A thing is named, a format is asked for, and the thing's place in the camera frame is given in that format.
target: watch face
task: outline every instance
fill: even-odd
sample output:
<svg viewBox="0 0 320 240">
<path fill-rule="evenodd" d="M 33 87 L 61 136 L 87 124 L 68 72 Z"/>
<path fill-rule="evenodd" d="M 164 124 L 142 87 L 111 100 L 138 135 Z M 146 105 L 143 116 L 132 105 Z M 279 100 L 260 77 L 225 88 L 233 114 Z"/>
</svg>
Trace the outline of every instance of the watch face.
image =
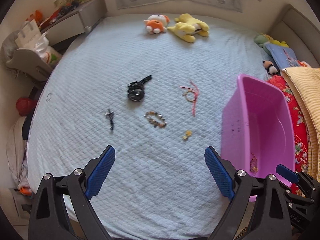
<svg viewBox="0 0 320 240">
<path fill-rule="evenodd" d="M 140 101 L 144 97 L 143 85 L 133 82 L 128 88 L 128 98 L 132 101 Z"/>
</svg>

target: panda plush toy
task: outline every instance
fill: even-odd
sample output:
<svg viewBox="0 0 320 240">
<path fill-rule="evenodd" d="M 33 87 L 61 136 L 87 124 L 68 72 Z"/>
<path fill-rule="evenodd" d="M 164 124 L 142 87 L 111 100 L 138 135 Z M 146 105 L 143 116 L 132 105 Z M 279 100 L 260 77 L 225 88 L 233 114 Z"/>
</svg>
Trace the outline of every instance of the panda plush toy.
<svg viewBox="0 0 320 240">
<path fill-rule="evenodd" d="M 271 61 L 263 61 L 263 66 L 266 69 L 267 73 L 271 76 L 277 75 L 280 76 L 280 70 L 278 67 L 275 67 Z"/>
</svg>

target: watch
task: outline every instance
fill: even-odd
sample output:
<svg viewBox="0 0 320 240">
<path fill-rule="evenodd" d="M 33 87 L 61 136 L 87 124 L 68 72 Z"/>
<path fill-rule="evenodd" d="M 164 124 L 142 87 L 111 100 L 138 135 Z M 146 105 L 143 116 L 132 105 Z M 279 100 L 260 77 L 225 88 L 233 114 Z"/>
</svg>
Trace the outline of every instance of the watch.
<svg viewBox="0 0 320 240">
<path fill-rule="evenodd" d="M 144 97 L 144 84 L 152 79 L 152 76 L 147 76 L 141 81 L 132 82 L 128 86 L 128 98 L 132 101 L 140 101 Z"/>
</svg>

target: bolt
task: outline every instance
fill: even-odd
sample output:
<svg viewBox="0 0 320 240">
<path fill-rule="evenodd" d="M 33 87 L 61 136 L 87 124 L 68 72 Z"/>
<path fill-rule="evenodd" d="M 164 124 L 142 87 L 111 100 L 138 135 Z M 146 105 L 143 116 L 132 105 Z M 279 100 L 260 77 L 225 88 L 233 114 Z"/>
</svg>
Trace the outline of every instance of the bolt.
<svg viewBox="0 0 320 240">
<path fill-rule="evenodd" d="M 51 177 L 51 174 L 50 174 L 50 173 L 46 173 L 46 174 L 44 174 L 44 176 L 43 176 L 43 178 L 44 178 L 45 180 L 50 179 L 50 177 Z"/>
<path fill-rule="evenodd" d="M 245 176 L 245 171 L 243 171 L 243 170 L 239 170 L 237 173 L 238 173 L 238 175 L 241 176 L 241 177 L 244 177 L 244 176 Z"/>
<path fill-rule="evenodd" d="M 76 176 L 79 176 L 80 174 L 82 173 L 82 170 L 81 169 L 76 169 L 73 174 L 76 175 Z"/>
<path fill-rule="evenodd" d="M 276 177 L 275 175 L 273 175 L 273 174 L 270 174 L 270 175 L 269 175 L 269 179 L 271 179 L 271 180 L 276 180 L 276 178 L 277 178 L 277 177 Z"/>
</svg>

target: beige headboard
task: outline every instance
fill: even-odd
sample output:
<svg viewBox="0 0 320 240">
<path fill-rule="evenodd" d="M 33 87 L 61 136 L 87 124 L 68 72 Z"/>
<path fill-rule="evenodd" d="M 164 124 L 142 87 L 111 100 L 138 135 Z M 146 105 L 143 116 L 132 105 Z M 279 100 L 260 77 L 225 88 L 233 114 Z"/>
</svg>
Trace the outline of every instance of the beige headboard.
<svg viewBox="0 0 320 240">
<path fill-rule="evenodd" d="M 298 60 L 320 68 L 320 31 L 292 5 L 284 8 L 268 34 L 286 41 Z"/>
</svg>

